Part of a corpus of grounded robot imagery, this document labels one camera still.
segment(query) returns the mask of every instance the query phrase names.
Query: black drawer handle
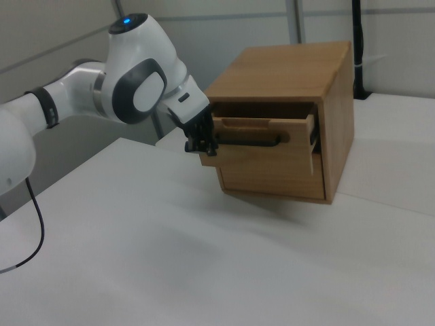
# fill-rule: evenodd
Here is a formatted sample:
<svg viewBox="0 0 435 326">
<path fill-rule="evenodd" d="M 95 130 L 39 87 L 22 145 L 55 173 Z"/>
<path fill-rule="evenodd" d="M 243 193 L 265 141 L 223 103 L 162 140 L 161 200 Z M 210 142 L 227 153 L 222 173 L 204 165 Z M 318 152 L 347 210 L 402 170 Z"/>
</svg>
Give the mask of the black drawer handle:
<svg viewBox="0 0 435 326">
<path fill-rule="evenodd" d="M 221 139 L 219 134 L 216 134 L 215 139 L 218 144 L 221 145 L 241 145 L 241 146 L 259 146 L 259 147 L 274 147 L 281 142 L 281 137 L 278 135 L 277 138 L 271 141 L 265 140 L 245 140 L 245 139 Z"/>
<path fill-rule="evenodd" d="M 319 131 L 314 128 L 313 131 L 310 134 L 310 144 L 314 144 L 315 140 L 317 139 L 317 136 L 319 136 Z"/>
</svg>

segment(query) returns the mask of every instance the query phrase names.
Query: black pole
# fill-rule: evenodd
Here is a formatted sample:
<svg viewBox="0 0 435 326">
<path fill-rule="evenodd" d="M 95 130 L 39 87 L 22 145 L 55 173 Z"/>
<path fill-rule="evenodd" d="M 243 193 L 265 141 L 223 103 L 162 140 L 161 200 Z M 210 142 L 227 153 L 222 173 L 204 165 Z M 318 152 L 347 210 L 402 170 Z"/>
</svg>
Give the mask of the black pole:
<svg viewBox="0 0 435 326">
<path fill-rule="evenodd" d="M 362 55 L 364 53 L 364 35 L 361 24 L 361 2 L 352 0 L 353 18 L 353 57 L 355 64 L 355 80 L 353 82 L 353 98 L 365 100 L 372 94 L 364 89 L 362 79 Z"/>
<path fill-rule="evenodd" d="M 6 213 L 5 213 L 5 211 L 1 208 L 1 206 L 0 206 L 0 221 L 2 220 L 2 219 L 5 219 L 6 218 Z"/>
<path fill-rule="evenodd" d="M 160 123 L 160 118 L 158 117 L 157 114 L 157 110 L 154 110 L 154 112 L 151 113 L 151 119 L 154 125 L 154 129 L 156 129 L 157 138 L 158 140 L 161 140 L 164 137 L 164 132 L 163 132 L 162 124 Z"/>
</svg>

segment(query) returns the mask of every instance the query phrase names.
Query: white table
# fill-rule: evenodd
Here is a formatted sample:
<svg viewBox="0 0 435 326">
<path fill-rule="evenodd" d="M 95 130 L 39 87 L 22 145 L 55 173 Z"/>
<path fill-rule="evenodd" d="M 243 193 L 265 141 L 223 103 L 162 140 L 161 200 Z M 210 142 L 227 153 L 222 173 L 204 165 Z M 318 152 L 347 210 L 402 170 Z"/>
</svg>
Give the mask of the white table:
<svg viewBox="0 0 435 326">
<path fill-rule="evenodd" d="M 38 196 L 46 242 L 0 276 L 1 324 L 432 326 L 435 211 L 366 198 L 378 180 L 354 184 L 372 171 L 354 152 L 381 164 L 433 150 L 434 102 L 403 110 L 399 132 L 388 122 L 401 119 L 356 107 L 340 192 L 361 195 L 332 205 L 227 196 L 195 155 L 116 141 Z M 375 151 L 377 139 L 406 147 Z M 30 203 L 0 222 L 1 263 L 26 257 L 38 229 Z"/>
</svg>

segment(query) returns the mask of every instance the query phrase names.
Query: black cable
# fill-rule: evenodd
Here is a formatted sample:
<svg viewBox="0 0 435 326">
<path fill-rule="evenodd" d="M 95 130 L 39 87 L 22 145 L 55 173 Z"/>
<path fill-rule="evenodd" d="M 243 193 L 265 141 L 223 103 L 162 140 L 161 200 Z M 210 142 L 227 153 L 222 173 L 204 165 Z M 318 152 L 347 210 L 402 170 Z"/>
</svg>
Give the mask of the black cable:
<svg viewBox="0 0 435 326">
<path fill-rule="evenodd" d="M 30 256 L 28 256 L 25 260 L 23 260 L 22 262 L 16 264 L 15 266 L 11 266 L 11 267 L 5 268 L 3 270 L 0 270 L 0 274 L 9 272 L 11 270 L 14 270 L 15 268 L 23 266 L 25 263 L 30 261 L 32 258 L 34 258 L 34 256 L 36 256 L 36 254 L 38 253 L 38 251 L 42 247 L 42 243 L 44 242 L 44 236 L 45 236 L 44 220 L 42 219 L 41 210 L 39 209 L 38 203 L 36 201 L 35 194 L 33 193 L 32 187 L 30 186 L 29 178 L 26 178 L 26 185 L 27 185 L 27 189 L 29 190 L 30 197 L 32 197 L 32 201 L 33 201 L 33 204 L 35 205 L 35 209 L 36 209 L 36 211 L 38 213 L 39 224 L 41 225 L 41 240 L 39 240 L 38 247 L 36 248 L 36 250 Z"/>
<path fill-rule="evenodd" d="M 6 213 L 5 213 L 5 211 L 1 208 L 1 206 L 0 206 L 0 221 L 2 220 L 2 219 L 5 219 L 6 218 Z"/>
</svg>

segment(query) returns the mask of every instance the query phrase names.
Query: cabinet side panel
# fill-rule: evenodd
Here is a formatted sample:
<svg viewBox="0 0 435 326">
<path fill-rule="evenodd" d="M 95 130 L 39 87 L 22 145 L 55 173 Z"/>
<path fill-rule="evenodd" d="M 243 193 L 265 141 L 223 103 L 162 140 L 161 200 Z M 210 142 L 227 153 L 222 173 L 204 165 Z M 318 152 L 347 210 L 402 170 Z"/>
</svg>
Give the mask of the cabinet side panel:
<svg viewBox="0 0 435 326">
<path fill-rule="evenodd" d="M 353 59 L 348 51 L 336 79 L 319 105 L 321 149 L 324 158 L 326 200 L 332 200 L 340 182 L 354 135 Z"/>
</svg>

